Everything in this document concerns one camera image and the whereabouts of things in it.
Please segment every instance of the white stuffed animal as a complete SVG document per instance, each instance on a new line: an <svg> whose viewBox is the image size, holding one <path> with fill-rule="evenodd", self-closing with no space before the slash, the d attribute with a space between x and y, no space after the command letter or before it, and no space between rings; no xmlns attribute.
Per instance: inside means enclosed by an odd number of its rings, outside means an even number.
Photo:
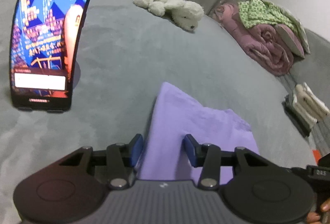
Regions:
<svg viewBox="0 0 330 224"><path fill-rule="evenodd" d="M134 0L133 3L156 16L163 16L170 11L173 21L186 31L193 31L202 19L202 6L192 1L184 0Z"/></svg>

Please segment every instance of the finger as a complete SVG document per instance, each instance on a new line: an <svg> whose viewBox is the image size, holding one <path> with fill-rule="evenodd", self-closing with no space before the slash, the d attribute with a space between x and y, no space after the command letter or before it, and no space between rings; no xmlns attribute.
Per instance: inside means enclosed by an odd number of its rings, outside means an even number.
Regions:
<svg viewBox="0 0 330 224"><path fill-rule="evenodd" d="M321 216L315 212L311 212L307 215L307 223L317 222L321 219Z"/></svg>
<svg viewBox="0 0 330 224"><path fill-rule="evenodd" d="M321 205L321 210L323 212L330 211L330 198Z"/></svg>

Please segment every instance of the curved phone screen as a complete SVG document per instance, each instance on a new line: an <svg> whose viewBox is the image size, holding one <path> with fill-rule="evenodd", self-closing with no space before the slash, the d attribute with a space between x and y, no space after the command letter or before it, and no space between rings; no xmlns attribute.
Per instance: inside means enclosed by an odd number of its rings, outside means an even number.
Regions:
<svg viewBox="0 0 330 224"><path fill-rule="evenodd" d="M18 0L13 19L12 96L71 97L72 70L89 0Z"/></svg>

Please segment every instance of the lavender towel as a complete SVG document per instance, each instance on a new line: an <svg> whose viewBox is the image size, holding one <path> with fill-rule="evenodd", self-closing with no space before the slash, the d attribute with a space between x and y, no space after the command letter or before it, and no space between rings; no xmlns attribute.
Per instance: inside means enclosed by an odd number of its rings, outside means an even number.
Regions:
<svg viewBox="0 0 330 224"><path fill-rule="evenodd" d="M137 165L144 180L188 180L198 182L202 168L193 168L182 149L186 134L200 143L212 143L222 150L244 146L258 153L250 126L231 109L203 107L177 87L163 83L154 107L149 136ZM232 168L223 167L221 184L232 177Z"/></svg>

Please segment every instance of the orange tag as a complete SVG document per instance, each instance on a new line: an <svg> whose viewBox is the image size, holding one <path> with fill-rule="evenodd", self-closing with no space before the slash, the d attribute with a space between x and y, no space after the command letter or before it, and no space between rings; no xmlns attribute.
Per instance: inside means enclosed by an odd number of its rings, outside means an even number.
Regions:
<svg viewBox="0 0 330 224"><path fill-rule="evenodd" d="M322 158L321 153L318 150L313 150L314 158L316 163Z"/></svg>

